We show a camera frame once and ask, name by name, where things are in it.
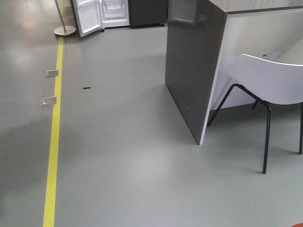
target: metal floor bracket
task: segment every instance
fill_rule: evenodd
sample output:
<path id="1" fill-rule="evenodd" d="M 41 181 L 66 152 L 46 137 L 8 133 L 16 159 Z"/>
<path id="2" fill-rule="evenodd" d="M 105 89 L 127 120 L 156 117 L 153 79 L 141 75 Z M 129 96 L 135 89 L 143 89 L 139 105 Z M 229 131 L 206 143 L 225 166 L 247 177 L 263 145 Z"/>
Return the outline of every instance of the metal floor bracket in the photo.
<path id="1" fill-rule="evenodd" d="M 57 77 L 59 75 L 59 70 L 48 70 L 46 71 L 46 78 Z"/>
<path id="2" fill-rule="evenodd" d="M 57 97 L 48 97 L 42 99 L 42 106 L 41 107 L 47 107 L 47 106 L 53 106 L 57 104 Z"/>

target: yellow tape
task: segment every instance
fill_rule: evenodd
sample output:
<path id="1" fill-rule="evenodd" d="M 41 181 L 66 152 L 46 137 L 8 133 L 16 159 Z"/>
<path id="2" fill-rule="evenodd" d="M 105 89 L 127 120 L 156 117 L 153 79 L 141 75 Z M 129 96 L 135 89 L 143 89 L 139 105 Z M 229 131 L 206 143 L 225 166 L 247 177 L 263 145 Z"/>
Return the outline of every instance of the yellow tape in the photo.
<path id="1" fill-rule="evenodd" d="M 57 104 L 53 107 L 53 123 L 52 123 L 51 147 L 49 154 L 48 175 L 47 175 L 47 184 L 46 184 L 43 227 L 54 227 L 54 218 L 55 218 L 58 151 L 59 151 L 59 136 L 60 136 L 63 45 L 64 45 L 64 38 L 59 37 L 58 55 L 57 55 L 57 69 L 59 70 L 59 75 L 56 77 L 55 92 L 54 92 L 54 95 L 57 97 Z"/>

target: black appliance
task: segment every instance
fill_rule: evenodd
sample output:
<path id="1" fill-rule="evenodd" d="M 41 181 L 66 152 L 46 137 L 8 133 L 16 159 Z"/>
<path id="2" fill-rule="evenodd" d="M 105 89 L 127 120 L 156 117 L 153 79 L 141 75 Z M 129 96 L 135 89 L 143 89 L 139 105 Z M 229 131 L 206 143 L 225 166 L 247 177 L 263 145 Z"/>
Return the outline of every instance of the black appliance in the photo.
<path id="1" fill-rule="evenodd" d="M 168 0 L 129 0 L 131 26 L 163 25 L 167 21 Z"/>

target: table top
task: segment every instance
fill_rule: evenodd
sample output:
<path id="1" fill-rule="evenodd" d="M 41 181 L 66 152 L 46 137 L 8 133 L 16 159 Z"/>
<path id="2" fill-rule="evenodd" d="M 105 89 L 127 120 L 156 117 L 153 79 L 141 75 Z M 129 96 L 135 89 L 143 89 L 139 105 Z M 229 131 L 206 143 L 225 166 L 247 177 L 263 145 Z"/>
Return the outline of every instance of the table top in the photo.
<path id="1" fill-rule="evenodd" d="M 302 9 L 303 0 L 210 0 L 227 14 Z"/>

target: gray table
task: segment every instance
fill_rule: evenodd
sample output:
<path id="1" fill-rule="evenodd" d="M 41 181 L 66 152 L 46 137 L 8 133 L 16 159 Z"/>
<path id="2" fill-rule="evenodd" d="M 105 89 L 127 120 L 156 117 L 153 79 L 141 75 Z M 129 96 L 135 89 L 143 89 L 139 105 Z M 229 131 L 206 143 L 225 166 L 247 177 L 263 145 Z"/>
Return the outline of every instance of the gray table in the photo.
<path id="1" fill-rule="evenodd" d="M 225 76 L 232 60 L 241 53 L 293 60 L 302 22 L 303 0 L 169 1 L 166 84 L 197 144 L 232 83 Z M 251 102 L 236 92 L 225 107 Z"/>

